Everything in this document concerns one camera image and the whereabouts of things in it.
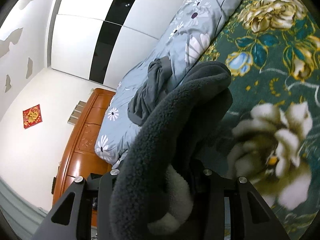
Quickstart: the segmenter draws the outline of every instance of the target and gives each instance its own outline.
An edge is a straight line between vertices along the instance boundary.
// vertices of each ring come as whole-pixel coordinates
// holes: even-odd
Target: metal bolt
[[[203,170],[203,173],[206,175],[206,176],[210,176],[212,174],[212,170],[210,169],[204,169]]]
[[[120,173],[120,171],[118,169],[114,169],[112,171],[110,171],[110,174],[113,175],[113,176],[116,176]]]
[[[246,177],[239,177],[240,183],[247,183],[247,178]]]
[[[75,183],[80,183],[83,181],[83,177],[82,176],[78,176],[75,178]]]

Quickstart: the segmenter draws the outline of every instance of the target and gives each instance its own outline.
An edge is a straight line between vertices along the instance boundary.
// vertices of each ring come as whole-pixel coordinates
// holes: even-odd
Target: wooden headboard
[[[103,117],[114,92],[96,88],[86,103],[64,151],[53,192],[53,204],[71,185],[74,178],[85,179],[90,173],[105,174],[111,165],[100,159],[94,146],[100,131]],[[92,225],[97,225],[97,213],[92,212]]]

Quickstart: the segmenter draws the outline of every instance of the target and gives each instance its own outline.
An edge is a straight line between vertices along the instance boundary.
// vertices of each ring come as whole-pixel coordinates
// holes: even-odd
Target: floral blanket
[[[243,0],[208,60],[233,75],[233,105],[212,137],[227,162],[219,173],[246,176],[299,239],[320,209],[319,27],[301,0]]]

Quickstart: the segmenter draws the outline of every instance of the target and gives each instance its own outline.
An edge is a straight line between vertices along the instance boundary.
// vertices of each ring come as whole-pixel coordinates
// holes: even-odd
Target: light blue quilt
[[[119,83],[106,111],[98,140],[97,155],[116,168],[130,151],[140,127],[127,115],[128,103],[147,79],[148,66],[168,56],[172,76],[168,91],[178,86],[201,54],[208,48],[242,0],[185,0],[151,54],[132,68]]]

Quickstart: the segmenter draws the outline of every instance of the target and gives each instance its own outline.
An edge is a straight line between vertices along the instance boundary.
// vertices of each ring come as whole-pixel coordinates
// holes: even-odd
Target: gray fleece fabric
[[[148,79],[128,104],[129,119],[142,126],[161,99],[167,95],[165,85],[172,76],[168,56],[156,58],[148,67]]]
[[[172,164],[177,173],[186,175],[197,144],[232,104],[230,82],[230,71],[223,63],[200,63],[152,111],[124,160],[112,193],[110,223],[115,239],[163,239],[152,235],[147,224],[168,211],[166,170]]]

